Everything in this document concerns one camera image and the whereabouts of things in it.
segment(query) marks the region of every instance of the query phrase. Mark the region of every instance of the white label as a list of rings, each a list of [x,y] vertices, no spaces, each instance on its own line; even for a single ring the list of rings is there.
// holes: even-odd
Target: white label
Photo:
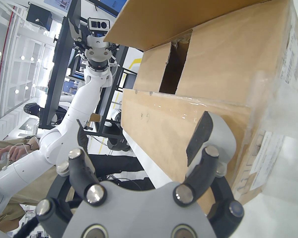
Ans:
[[[250,191],[262,186],[267,182],[267,179],[276,162],[277,156],[283,146],[285,136],[266,132],[264,139],[266,139],[266,142],[268,142],[268,144],[266,144],[266,142],[263,142],[263,150],[259,152],[259,154],[262,153],[262,158],[261,162],[256,165],[256,167],[258,167],[258,170],[256,177],[250,187]]]
[[[261,144],[261,148],[259,149],[259,152],[256,156],[256,159],[253,163],[253,166],[249,172],[249,174],[253,174],[253,173],[256,173],[258,172],[260,166],[261,166],[261,163],[263,161],[263,158],[264,158],[264,155],[265,155],[265,152],[267,150],[267,147],[268,147],[268,144],[269,144],[269,141],[271,139],[271,135],[272,135],[272,132],[266,132],[265,135],[264,135],[264,139],[263,139],[263,142]]]
[[[280,78],[293,88],[298,89],[298,41],[295,36],[295,15],[291,21],[289,43],[283,57],[283,66]]]

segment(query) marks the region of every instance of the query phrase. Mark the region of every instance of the black metal frame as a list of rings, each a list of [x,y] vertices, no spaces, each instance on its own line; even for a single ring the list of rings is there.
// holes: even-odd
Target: black metal frame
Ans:
[[[103,9],[105,11],[110,12],[114,16],[117,17],[118,12],[112,9],[111,7],[103,4],[98,0],[86,0],[88,2],[93,3],[96,7]],[[67,16],[63,18],[62,28],[60,32],[60,36],[57,40],[57,44],[55,47],[55,54],[53,57],[54,67],[49,83],[49,90],[47,94],[46,104],[43,111],[43,114],[40,118],[39,128],[42,129],[51,129],[50,126],[51,120],[55,115],[58,103],[60,100],[61,92],[63,89],[64,78],[66,75],[66,70],[68,67],[71,51],[74,45],[74,41],[71,37],[70,26],[68,19],[75,23],[75,25],[79,25],[81,20],[85,20],[81,17],[81,0],[72,0]]]
[[[116,138],[116,139],[124,139],[124,136],[122,132],[120,132],[118,135],[116,134],[108,134],[106,133],[106,127],[105,122],[111,122],[115,124],[120,124],[119,121],[114,120],[108,120],[106,119],[110,105],[112,103],[112,98],[114,96],[115,91],[122,92],[122,88],[119,87],[121,83],[121,79],[123,74],[137,74],[133,71],[130,71],[128,69],[125,69],[122,67],[124,59],[126,57],[128,51],[128,47],[120,46],[120,50],[116,54],[116,60],[117,62],[121,63],[121,66],[118,66],[116,75],[113,77],[113,84],[111,87],[103,88],[102,92],[100,94],[100,101],[96,108],[96,113],[100,114],[103,118],[100,122],[95,122],[96,132],[91,131],[85,131],[87,135],[93,135],[93,136],[101,136],[106,138]]]

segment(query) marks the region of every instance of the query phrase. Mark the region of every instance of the black cable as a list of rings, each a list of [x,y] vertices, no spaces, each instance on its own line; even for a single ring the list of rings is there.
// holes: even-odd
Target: black cable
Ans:
[[[134,181],[134,180],[130,180],[130,179],[128,179],[128,178],[115,178],[115,179],[113,179],[113,180],[116,180],[116,179],[125,179],[125,180],[129,180],[129,181],[131,181],[131,182],[133,182],[136,186],[138,186],[138,188],[139,188],[139,190],[140,191],[142,191],[142,189],[140,188],[140,186]]]
[[[96,137],[94,137],[93,135],[91,135],[91,137],[93,137],[96,141],[100,142],[101,144],[107,146],[107,144],[104,144],[103,142],[101,142],[100,140],[98,140]]]
[[[13,238],[26,238],[30,233],[39,225],[39,221],[36,217],[33,217],[21,229],[13,236]]]

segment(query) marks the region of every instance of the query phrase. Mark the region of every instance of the white cable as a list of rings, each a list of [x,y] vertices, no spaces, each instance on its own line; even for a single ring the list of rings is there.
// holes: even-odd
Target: white cable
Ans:
[[[116,73],[117,73],[117,70],[118,70],[118,64],[116,63],[114,66],[116,66],[116,70],[115,70],[115,72],[114,72],[114,74],[112,75],[113,77],[116,75]]]
[[[11,151],[12,147],[18,146],[18,145],[20,145],[20,144],[22,144],[22,145],[24,146],[25,151],[27,152],[27,154],[29,154],[29,152],[28,152],[28,150],[26,149],[24,143],[18,143],[18,144],[15,144],[14,146],[11,146],[11,148],[10,148],[10,150],[8,151],[8,154],[7,154],[7,164],[6,164],[6,166],[4,166],[4,167],[2,168],[3,171],[4,171],[5,169],[7,169],[7,167],[9,166],[9,163],[10,163],[10,160],[9,160],[9,158],[10,158],[10,151]]]

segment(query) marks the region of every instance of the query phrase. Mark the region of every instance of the person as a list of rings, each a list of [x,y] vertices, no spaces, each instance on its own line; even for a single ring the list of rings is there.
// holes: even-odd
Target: person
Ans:
[[[39,149],[39,144],[35,137],[18,138],[12,140],[0,141],[0,159],[4,152],[9,151],[10,160],[17,161],[23,154],[27,154]],[[96,176],[99,179],[106,179],[107,175],[127,172],[142,171],[143,168],[136,157],[131,156],[111,156],[105,154],[90,154],[89,155],[94,167]],[[0,164],[0,170],[6,164]],[[57,176],[55,166],[46,171],[39,178],[34,180],[20,192],[13,195],[4,211],[0,214],[0,231],[6,233],[12,231],[19,226],[19,221],[24,216],[25,212],[20,204],[36,206],[44,199]],[[154,186],[149,178],[143,180],[127,180],[120,179],[112,180],[119,186],[131,190],[150,190]]]

